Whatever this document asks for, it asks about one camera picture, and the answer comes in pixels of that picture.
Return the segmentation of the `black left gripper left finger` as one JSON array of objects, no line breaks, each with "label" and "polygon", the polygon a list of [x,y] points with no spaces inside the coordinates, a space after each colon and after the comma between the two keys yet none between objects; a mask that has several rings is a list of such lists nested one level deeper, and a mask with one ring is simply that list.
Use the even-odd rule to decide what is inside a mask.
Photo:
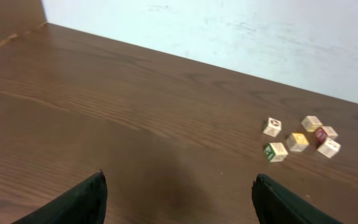
[{"label": "black left gripper left finger", "polygon": [[108,188],[99,171],[12,224],[103,224]]}]

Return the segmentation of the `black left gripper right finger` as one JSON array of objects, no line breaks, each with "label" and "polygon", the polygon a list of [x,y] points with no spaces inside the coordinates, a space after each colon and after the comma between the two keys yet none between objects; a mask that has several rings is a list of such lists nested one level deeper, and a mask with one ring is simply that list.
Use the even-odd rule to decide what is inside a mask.
[{"label": "black left gripper right finger", "polygon": [[265,174],[253,181],[252,202],[263,224],[341,224]]}]

